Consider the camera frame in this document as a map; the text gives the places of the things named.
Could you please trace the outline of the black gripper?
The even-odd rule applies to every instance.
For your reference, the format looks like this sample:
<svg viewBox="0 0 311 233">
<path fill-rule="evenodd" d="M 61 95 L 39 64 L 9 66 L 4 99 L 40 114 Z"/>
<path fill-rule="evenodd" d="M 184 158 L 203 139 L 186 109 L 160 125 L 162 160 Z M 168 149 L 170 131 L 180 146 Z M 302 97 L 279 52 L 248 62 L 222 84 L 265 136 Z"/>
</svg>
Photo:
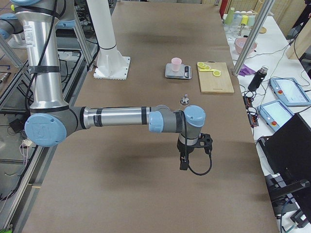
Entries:
<svg viewBox="0 0 311 233">
<path fill-rule="evenodd" d="M 190 167 L 189 154 L 194 149 L 204 149 L 205 154 L 209 157 L 209 168 L 212 169 L 212 138 L 209 134 L 200 133 L 196 139 L 185 138 L 182 134 L 179 135 L 177 141 L 177 149 L 180 152 L 180 170 L 193 170 Z"/>
</svg>

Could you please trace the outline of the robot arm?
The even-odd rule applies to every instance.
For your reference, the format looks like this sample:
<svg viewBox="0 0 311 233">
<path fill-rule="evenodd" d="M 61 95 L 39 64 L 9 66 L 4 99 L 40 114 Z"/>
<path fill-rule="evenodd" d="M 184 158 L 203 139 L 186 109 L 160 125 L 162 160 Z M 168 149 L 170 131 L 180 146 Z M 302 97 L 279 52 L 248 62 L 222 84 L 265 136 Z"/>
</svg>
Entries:
<svg viewBox="0 0 311 233">
<path fill-rule="evenodd" d="M 189 170 L 189 154 L 195 148 L 212 152 L 212 139 L 201 133 L 205 111 L 196 105 L 171 111 L 156 107 L 71 107 L 64 100 L 56 42 L 56 25 L 74 16 L 69 0 L 16 0 L 15 14 L 22 23 L 32 76 L 29 89 L 34 101 L 24 129 L 27 137 L 42 147 L 53 147 L 72 133 L 91 127 L 147 125 L 155 133 L 177 133 L 180 169 Z"/>
<path fill-rule="evenodd" d="M 3 39 L 8 39 L 13 34 L 23 32 L 23 26 L 13 13 L 6 13 L 0 16 L 0 35 Z"/>
</svg>

